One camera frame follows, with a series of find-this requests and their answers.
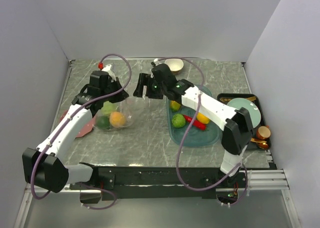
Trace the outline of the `pale green cabbage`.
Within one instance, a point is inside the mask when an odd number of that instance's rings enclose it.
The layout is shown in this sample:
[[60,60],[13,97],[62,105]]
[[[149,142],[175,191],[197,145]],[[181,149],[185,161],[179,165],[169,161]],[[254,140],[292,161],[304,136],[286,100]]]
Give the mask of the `pale green cabbage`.
[[110,116],[110,114],[112,112],[115,112],[116,110],[117,110],[116,104],[106,101],[103,103],[103,106],[100,111],[103,116]]

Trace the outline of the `clear zip top bag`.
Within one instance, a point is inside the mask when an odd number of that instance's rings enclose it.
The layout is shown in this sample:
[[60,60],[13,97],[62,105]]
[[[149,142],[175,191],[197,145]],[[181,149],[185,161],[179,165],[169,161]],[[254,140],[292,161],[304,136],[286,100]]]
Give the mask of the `clear zip top bag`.
[[130,96],[123,101],[106,101],[94,118],[94,128],[109,132],[131,127],[141,117],[147,107],[148,99]]

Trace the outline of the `dark green avocado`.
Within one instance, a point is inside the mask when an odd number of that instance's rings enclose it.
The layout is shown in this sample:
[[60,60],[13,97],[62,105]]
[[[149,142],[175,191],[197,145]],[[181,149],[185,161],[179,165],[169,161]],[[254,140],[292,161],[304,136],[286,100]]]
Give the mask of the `dark green avocado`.
[[109,130],[111,127],[109,117],[104,115],[97,117],[95,120],[95,127],[100,130]]

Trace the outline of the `orange fruit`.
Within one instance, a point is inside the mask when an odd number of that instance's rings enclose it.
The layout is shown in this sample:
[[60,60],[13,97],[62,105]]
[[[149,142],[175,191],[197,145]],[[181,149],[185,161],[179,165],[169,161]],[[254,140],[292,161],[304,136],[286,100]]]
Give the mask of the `orange fruit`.
[[109,116],[109,122],[114,128],[124,127],[126,124],[126,117],[123,113],[114,111]]

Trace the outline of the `small green lettuce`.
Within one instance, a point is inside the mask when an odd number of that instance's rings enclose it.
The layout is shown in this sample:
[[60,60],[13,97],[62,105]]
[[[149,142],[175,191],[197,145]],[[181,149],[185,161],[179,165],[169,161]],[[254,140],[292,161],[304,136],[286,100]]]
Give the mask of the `small green lettuce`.
[[186,125],[186,119],[182,114],[176,113],[172,117],[171,123],[174,128],[183,128]]

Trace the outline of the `yellow lemon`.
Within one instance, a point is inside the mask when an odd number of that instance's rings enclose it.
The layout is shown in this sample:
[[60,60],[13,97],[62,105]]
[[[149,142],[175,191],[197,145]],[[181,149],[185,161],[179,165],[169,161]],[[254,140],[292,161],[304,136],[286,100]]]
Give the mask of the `yellow lemon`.
[[197,114],[196,119],[204,125],[207,125],[210,122],[210,119],[201,113]]

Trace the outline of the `yellow green mango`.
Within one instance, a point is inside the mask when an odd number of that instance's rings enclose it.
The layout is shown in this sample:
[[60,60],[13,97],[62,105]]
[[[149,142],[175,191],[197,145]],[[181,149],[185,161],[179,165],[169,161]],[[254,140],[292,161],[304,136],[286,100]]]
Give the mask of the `yellow green mango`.
[[182,106],[181,104],[179,104],[178,102],[176,102],[174,100],[171,100],[170,104],[169,104],[169,107],[172,112],[178,112],[180,110],[181,106]]

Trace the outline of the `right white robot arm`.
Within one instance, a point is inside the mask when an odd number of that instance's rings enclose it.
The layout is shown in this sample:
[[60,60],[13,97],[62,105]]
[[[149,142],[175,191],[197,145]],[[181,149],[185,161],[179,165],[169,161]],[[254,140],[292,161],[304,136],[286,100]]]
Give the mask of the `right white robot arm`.
[[236,172],[255,130],[246,108],[225,105],[203,93],[200,86],[186,79],[177,80],[169,66],[160,62],[152,64],[150,74],[139,74],[133,95],[150,99],[167,97],[209,118],[222,131],[224,156],[218,176],[219,183],[230,187],[236,182]]

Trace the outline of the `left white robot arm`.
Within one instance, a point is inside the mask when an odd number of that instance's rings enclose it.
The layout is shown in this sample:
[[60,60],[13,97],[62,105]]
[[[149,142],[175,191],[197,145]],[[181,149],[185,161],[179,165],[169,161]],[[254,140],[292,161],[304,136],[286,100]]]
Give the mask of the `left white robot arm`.
[[81,182],[86,188],[95,188],[100,181],[90,164],[64,165],[62,159],[79,132],[95,117],[104,102],[118,103],[128,93],[115,76],[113,65],[100,64],[91,73],[89,83],[75,96],[67,114],[53,132],[36,148],[27,148],[22,154],[25,181],[58,193],[65,185]]

